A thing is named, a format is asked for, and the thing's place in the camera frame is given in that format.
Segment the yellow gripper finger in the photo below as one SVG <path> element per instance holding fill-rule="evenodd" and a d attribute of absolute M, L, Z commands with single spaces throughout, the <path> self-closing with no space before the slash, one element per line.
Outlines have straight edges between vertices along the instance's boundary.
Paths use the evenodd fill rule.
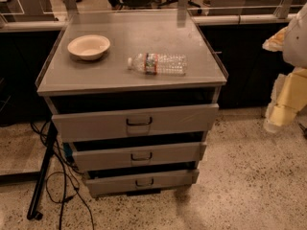
<path fill-rule="evenodd" d="M 279 75 L 268 105 L 264 129 L 276 133 L 288 126 L 307 105 L 307 70 L 296 68 L 288 76 Z"/>
<path fill-rule="evenodd" d="M 269 39 L 266 39 L 262 45 L 262 48 L 271 52 L 282 51 L 286 31 L 287 28 L 284 27 L 281 30 L 279 30 L 276 34 L 272 35 Z"/>

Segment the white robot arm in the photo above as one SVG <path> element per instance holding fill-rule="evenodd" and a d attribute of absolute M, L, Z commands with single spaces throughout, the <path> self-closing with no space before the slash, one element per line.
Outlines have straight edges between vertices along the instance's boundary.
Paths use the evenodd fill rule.
<path fill-rule="evenodd" d="M 307 4 L 287 27 L 267 39 L 263 48 L 281 51 L 284 61 L 294 67 L 287 76 L 277 77 L 265 113 L 264 129 L 276 133 L 307 105 Z"/>

